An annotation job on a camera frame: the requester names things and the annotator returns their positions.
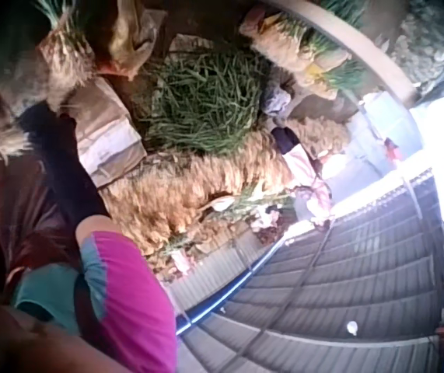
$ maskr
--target red object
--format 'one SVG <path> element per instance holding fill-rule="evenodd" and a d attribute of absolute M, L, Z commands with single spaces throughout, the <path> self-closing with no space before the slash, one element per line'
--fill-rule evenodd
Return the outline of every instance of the red object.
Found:
<path fill-rule="evenodd" d="M 387 158 L 389 158 L 391 162 L 401 161 L 402 157 L 400 149 L 398 148 L 398 145 L 393 142 L 393 140 L 386 138 L 384 141 L 384 146 L 386 147 Z"/>

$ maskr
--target light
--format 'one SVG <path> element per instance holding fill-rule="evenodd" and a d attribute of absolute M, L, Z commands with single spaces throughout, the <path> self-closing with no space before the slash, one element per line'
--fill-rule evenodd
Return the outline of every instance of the light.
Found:
<path fill-rule="evenodd" d="M 189 322 L 187 325 L 184 325 L 180 329 L 178 329 L 177 332 L 175 333 L 175 335 L 178 336 L 178 335 L 182 334 L 187 329 L 189 329 L 191 326 L 192 326 L 192 324 Z"/>
<path fill-rule="evenodd" d="M 358 324 L 356 323 L 356 321 L 350 321 L 346 325 L 346 329 L 350 334 L 356 336 L 356 334 L 358 333 Z"/>
<path fill-rule="evenodd" d="M 322 177 L 324 180 L 330 179 L 332 176 L 336 176 L 342 171 L 348 163 L 348 157 L 344 154 L 332 155 L 323 165 Z"/>

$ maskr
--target hand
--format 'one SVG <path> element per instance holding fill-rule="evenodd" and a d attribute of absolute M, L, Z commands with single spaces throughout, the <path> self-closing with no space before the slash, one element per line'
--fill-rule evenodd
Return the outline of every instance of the hand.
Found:
<path fill-rule="evenodd" d="M 58 117 L 45 101 L 26 110 L 18 122 L 37 151 L 56 148 L 78 155 L 76 121 L 67 114 Z"/>

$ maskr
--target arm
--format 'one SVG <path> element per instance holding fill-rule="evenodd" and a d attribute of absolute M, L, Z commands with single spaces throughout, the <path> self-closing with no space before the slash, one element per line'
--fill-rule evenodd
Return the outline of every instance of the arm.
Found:
<path fill-rule="evenodd" d="M 93 232 L 81 248 L 94 312 L 132 371 L 174 372 L 173 306 L 137 246 L 116 232 Z"/>
<path fill-rule="evenodd" d="M 80 164 L 74 121 L 59 120 L 41 103 L 23 114 L 21 124 L 75 230 L 93 308 L 117 357 L 133 371 L 174 371 L 172 305 L 140 250 L 111 221 Z"/>
<path fill-rule="evenodd" d="M 316 179 L 312 188 L 315 193 L 312 193 L 311 197 L 306 202 L 308 210 L 315 215 L 318 220 L 317 223 L 321 224 L 330 217 L 330 197 L 329 190 L 326 183 L 322 179 Z"/>

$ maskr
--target pink sleeve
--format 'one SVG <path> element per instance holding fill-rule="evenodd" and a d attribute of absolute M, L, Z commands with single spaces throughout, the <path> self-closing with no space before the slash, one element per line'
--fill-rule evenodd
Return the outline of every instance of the pink sleeve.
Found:
<path fill-rule="evenodd" d="M 175 372 L 173 307 L 137 246 L 117 233 L 94 232 L 82 260 L 94 311 L 118 360 L 134 372 Z"/>
<path fill-rule="evenodd" d="M 329 190 L 325 182 L 321 179 L 316 179 L 313 183 L 315 193 L 312 193 L 310 199 L 306 202 L 309 212 L 314 214 L 321 220 L 326 220 L 330 217 L 330 198 Z"/>

